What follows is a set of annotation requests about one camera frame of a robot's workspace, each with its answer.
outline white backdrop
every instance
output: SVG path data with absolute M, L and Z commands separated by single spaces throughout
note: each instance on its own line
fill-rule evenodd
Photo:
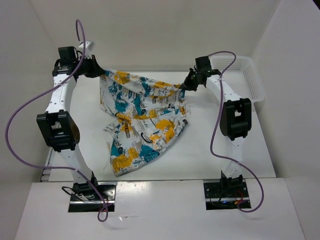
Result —
M 319 23 L 312 0 L 282 0 L 253 55 L 266 91 L 262 131 L 307 240 L 319 239 Z
M 28 1 L 0 0 L 0 6 L 0 239 L 11 240 L 40 172 L 9 153 L 5 127 L 21 104 L 52 85 L 57 51 Z M 44 97 L 22 110 L 9 132 L 18 155 L 35 164 L 45 164 L 48 153 L 36 123 L 47 104 Z
M 56 47 L 81 19 L 102 67 L 187 70 L 221 50 L 250 56 L 279 0 L 30 0 Z

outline white platform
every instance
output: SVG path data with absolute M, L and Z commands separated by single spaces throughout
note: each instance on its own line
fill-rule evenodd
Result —
M 178 84 L 187 72 L 135 72 L 137 75 Z M 230 83 L 232 88 L 237 82 Z M 187 91 L 185 99 L 190 105 L 187 115 L 189 124 L 176 142 L 155 161 L 129 174 L 115 177 L 102 129 L 114 118 L 104 113 L 99 106 L 99 79 L 80 77 L 73 92 L 70 114 L 80 129 L 80 150 L 89 168 L 99 181 L 150 181 L 150 180 L 196 180 L 219 179 L 226 160 L 210 153 L 210 140 L 217 119 L 218 100 L 208 89 L 199 86 L 196 92 Z M 225 137 L 218 131 L 214 149 L 219 154 L 226 152 Z M 243 163 L 259 178 L 274 178 L 275 171 L 268 153 L 266 142 L 255 112 L 252 113 L 252 129 L 243 150 Z M 64 166 L 63 159 L 52 153 L 50 164 Z M 244 171 L 245 178 L 252 178 Z M 49 181 L 72 181 L 67 170 L 52 170 Z
M 33 183 L 16 240 L 304 240 L 287 185 L 282 178 L 261 180 L 265 201 L 260 210 L 206 210 L 203 181 L 119 182 L 115 212 L 100 223 L 96 212 L 68 213 L 62 186 Z M 251 204 L 261 192 L 247 180 Z

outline black metal base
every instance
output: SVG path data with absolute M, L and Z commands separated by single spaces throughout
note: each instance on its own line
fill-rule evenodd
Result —
M 115 199 L 116 199 L 116 183 L 99 182 L 97 189 L 104 197 L 108 204 L 109 212 L 115 211 Z M 70 197 L 69 213 L 85 213 L 85 212 L 99 212 L 103 207 L 101 200 L 83 200 L 80 201 L 74 196 Z
M 246 182 L 242 182 L 241 187 L 237 188 L 237 190 L 225 192 L 222 191 L 221 184 L 218 180 L 206 181 L 203 182 L 203 189 L 205 195 L 206 210 L 236 209 L 237 202 L 239 202 L 242 198 L 243 200 L 248 201 L 243 202 L 240 205 L 240 208 L 251 208 Z

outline white basket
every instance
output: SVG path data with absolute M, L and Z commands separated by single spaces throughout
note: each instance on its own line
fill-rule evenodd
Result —
M 222 71 L 233 59 L 233 56 L 211 56 L 211 67 Z M 252 103 L 265 99 L 266 93 L 261 77 L 250 57 L 236 56 L 235 63 L 223 74 L 223 79 L 236 94 L 249 98 Z

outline garment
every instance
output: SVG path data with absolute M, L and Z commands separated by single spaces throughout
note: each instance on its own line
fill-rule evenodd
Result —
M 185 91 L 179 87 L 110 69 L 100 77 L 102 109 L 117 117 L 104 129 L 112 133 L 110 163 L 116 176 L 153 161 L 188 124 Z

